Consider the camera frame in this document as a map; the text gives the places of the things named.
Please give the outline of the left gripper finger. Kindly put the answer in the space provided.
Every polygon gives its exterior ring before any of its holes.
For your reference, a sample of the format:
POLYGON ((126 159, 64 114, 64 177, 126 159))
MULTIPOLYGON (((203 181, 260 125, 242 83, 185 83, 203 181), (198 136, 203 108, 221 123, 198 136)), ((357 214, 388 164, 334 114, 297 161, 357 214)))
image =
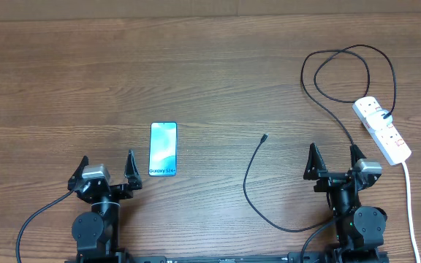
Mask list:
POLYGON ((71 178, 68 180, 67 189, 69 191, 77 191, 83 184, 83 170, 88 166, 88 157, 84 156, 78 165, 77 169, 74 171, 71 178))
POLYGON ((129 149, 126 165, 124 169, 124 177, 127 179, 132 190, 139 190, 143 187, 142 179, 134 160, 134 151, 129 149))

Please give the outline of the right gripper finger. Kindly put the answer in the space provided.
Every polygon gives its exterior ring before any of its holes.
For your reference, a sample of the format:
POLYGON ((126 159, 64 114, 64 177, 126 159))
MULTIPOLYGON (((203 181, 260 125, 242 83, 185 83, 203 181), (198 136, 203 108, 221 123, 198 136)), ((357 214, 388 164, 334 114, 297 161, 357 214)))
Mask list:
POLYGON ((308 152, 308 161, 303 174, 304 180, 318 180, 327 173, 327 167, 319 152, 318 147, 313 142, 310 144, 308 152))
POLYGON ((355 164, 361 160, 365 159, 365 155, 363 152, 358 148, 357 145, 353 144, 350 145, 350 156, 351 156, 351 168, 354 170, 355 164))

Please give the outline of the Samsung Galaxy smartphone blue screen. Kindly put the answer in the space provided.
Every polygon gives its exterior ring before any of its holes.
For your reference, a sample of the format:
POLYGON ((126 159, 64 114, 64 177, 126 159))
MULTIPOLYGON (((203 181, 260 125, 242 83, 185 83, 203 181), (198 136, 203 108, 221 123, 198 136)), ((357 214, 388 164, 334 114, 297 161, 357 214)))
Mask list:
POLYGON ((155 177, 172 177, 177 173, 176 122, 151 124, 148 174, 155 177))

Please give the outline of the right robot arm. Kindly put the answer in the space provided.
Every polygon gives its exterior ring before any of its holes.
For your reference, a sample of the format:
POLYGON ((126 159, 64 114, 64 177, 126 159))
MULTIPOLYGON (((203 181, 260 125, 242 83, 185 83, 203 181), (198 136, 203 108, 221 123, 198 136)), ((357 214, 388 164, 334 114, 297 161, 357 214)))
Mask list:
POLYGON ((388 262, 384 244, 387 214, 379 207, 361 205, 359 192, 372 187, 382 175, 381 164, 368 160, 356 145, 350 146, 351 167, 346 172, 329 172, 315 143, 310 144, 303 175, 314 180, 315 192, 326 193, 333 217, 316 230, 300 252, 301 262, 388 262), (323 251, 307 252, 309 243, 334 226, 337 242, 323 251))

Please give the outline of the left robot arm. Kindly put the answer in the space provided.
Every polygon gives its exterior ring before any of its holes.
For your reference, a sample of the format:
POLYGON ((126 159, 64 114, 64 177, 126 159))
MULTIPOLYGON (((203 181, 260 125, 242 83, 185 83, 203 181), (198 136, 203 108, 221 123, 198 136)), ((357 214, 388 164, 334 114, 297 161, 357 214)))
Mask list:
POLYGON ((142 180, 134 160, 133 150, 126 159, 126 183, 111 185, 110 174, 103 164, 90 165, 84 156, 68 180, 68 190, 91 206, 72 224, 72 236, 77 244, 76 262, 132 262, 132 256, 119 247, 120 201, 131 199, 140 190, 142 180))

